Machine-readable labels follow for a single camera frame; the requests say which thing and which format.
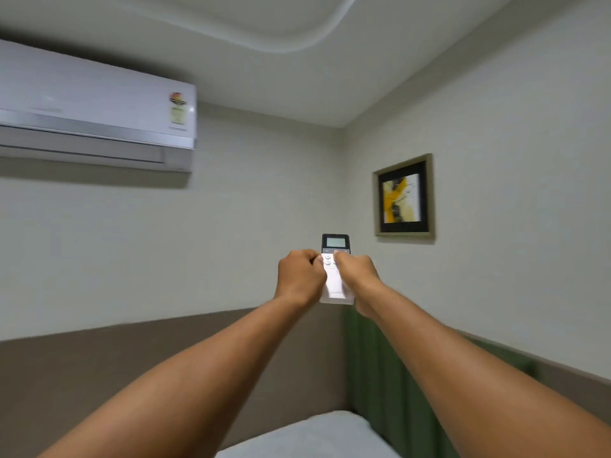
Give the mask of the person's left hand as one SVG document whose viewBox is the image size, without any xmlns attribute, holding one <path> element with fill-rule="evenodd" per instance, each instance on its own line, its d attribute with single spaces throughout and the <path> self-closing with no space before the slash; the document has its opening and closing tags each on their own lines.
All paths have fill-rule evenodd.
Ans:
<svg viewBox="0 0 611 458">
<path fill-rule="evenodd" d="M 303 308 L 311 307 L 320 300 L 327 281 L 324 267 L 313 267 L 311 254 L 320 254 L 312 249 L 293 250 L 278 264 L 275 299 L 286 300 Z"/>
</svg>

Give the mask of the person's right hand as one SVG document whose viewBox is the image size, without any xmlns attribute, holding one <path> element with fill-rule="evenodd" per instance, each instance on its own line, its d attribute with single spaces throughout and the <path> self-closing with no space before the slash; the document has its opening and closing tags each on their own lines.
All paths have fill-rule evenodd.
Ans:
<svg viewBox="0 0 611 458">
<path fill-rule="evenodd" d="M 376 303 L 385 288 L 378 276 L 373 261 L 366 255 L 352 255 L 347 269 L 338 269 L 342 282 L 355 299 L 356 310 L 363 316 L 375 320 L 378 317 Z"/>
</svg>

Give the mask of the person's left forearm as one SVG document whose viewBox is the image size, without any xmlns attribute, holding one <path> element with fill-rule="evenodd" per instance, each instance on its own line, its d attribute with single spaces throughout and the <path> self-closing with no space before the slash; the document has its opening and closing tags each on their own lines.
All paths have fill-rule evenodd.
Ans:
<svg viewBox="0 0 611 458">
<path fill-rule="evenodd" d="M 316 299 L 283 295 L 137 378 L 39 458 L 212 457 Z"/>
</svg>

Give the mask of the person's right forearm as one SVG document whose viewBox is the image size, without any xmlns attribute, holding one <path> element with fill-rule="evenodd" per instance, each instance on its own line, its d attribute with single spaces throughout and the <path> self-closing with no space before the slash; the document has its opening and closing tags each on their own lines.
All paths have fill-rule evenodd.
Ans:
<svg viewBox="0 0 611 458">
<path fill-rule="evenodd" d="M 611 426 L 381 281 L 360 294 L 461 458 L 611 458 Z"/>
</svg>

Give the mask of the framed abstract picture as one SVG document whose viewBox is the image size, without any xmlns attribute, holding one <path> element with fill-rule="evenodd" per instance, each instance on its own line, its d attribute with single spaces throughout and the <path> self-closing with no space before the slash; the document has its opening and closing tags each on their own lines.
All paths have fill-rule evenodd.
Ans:
<svg viewBox="0 0 611 458">
<path fill-rule="evenodd" d="M 376 237 L 435 239 L 433 160 L 423 154 L 372 173 Z"/>
</svg>

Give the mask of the green padded headboard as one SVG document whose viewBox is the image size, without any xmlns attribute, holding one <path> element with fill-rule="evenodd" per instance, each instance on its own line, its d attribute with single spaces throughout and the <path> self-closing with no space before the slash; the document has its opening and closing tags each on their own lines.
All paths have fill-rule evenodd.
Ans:
<svg viewBox="0 0 611 458">
<path fill-rule="evenodd" d="M 401 458 L 460 458 L 382 331 L 353 307 L 342 319 L 350 409 Z"/>
</svg>

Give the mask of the white bed mattress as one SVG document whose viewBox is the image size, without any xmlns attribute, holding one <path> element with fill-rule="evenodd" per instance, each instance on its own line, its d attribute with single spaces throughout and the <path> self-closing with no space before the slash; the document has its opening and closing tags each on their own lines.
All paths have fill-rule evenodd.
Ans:
<svg viewBox="0 0 611 458">
<path fill-rule="evenodd" d="M 219 451 L 215 458 L 401 458 L 362 416 L 312 416 Z"/>
</svg>

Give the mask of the energy rating sticker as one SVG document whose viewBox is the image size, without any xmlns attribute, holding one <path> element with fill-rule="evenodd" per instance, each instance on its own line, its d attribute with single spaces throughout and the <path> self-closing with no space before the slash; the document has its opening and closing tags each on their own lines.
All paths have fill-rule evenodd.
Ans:
<svg viewBox="0 0 611 458">
<path fill-rule="evenodd" d="M 187 102 L 180 92 L 172 92 L 169 96 L 171 103 L 170 116 L 172 124 L 186 125 L 187 119 Z"/>
</svg>

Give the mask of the white wall air conditioner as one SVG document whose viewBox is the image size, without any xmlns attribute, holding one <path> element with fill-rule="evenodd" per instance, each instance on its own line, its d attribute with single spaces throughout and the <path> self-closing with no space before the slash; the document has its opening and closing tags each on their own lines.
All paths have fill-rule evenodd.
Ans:
<svg viewBox="0 0 611 458">
<path fill-rule="evenodd" d="M 196 139 L 194 85 L 0 39 L 0 158 L 191 173 Z"/>
</svg>

